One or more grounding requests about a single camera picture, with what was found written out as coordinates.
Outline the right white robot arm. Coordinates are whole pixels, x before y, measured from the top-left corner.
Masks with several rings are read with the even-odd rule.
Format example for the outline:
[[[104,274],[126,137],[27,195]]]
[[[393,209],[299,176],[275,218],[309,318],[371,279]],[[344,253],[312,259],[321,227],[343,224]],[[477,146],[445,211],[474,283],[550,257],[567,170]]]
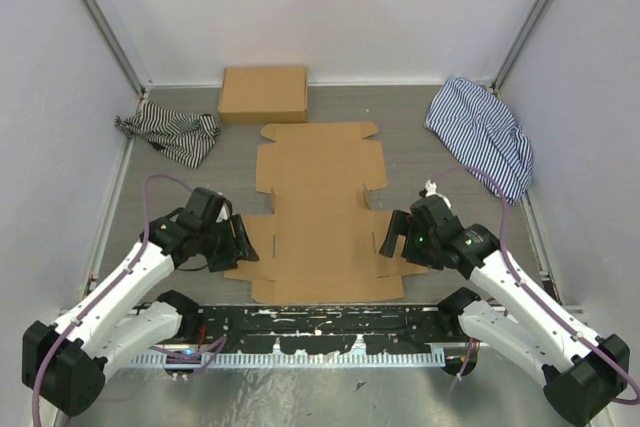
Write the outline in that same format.
[[[573,426],[587,425],[619,401],[631,383],[626,342],[615,334],[601,336],[566,311],[486,227],[463,226],[447,198],[423,193],[408,210],[392,212],[380,254],[393,256],[400,237],[406,261],[455,270],[506,310],[500,313],[460,288],[438,305],[447,339],[490,345],[533,378]]]

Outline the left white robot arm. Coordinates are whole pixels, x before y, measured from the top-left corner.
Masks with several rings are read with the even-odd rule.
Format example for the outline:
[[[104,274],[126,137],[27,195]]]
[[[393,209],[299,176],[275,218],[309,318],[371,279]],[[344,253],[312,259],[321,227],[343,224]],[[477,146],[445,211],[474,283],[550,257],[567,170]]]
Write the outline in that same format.
[[[200,306],[175,290],[128,316],[152,287],[196,256],[211,272],[259,259],[230,200],[202,187],[191,190],[185,206],[146,219],[132,250],[88,296],[54,322],[36,321],[26,329],[22,382],[32,391],[33,425],[42,423],[41,402],[77,416],[131,358],[164,340],[187,344],[198,337]]]

